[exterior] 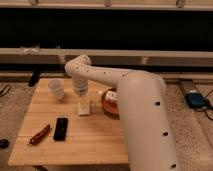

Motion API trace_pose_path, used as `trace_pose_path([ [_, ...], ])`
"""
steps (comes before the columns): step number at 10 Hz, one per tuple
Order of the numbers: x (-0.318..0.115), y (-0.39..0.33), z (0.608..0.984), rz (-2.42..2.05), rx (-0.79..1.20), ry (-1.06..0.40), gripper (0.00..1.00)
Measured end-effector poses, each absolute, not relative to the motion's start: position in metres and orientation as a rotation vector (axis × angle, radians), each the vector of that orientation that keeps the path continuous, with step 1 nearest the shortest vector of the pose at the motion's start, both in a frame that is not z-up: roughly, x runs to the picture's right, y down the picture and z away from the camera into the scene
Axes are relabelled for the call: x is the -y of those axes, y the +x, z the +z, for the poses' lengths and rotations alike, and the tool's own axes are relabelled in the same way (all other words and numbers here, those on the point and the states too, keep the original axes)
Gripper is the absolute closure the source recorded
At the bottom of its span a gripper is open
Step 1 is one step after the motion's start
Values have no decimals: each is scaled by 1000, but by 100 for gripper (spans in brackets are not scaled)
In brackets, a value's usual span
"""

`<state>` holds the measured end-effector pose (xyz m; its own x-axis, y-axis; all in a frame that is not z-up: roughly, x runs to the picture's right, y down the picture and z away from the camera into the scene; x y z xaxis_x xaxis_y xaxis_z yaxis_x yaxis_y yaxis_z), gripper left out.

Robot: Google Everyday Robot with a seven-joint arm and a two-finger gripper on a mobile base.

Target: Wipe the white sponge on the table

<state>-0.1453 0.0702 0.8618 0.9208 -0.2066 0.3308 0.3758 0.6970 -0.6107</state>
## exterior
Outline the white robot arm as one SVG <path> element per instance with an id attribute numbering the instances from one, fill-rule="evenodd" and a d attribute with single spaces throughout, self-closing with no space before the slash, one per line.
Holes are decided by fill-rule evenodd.
<path id="1" fill-rule="evenodd" d="M 95 67 L 86 55 L 65 64 L 78 95 L 90 80 L 117 89 L 131 171 L 181 171 L 165 107 L 163 78 L 147 71 Z"/>

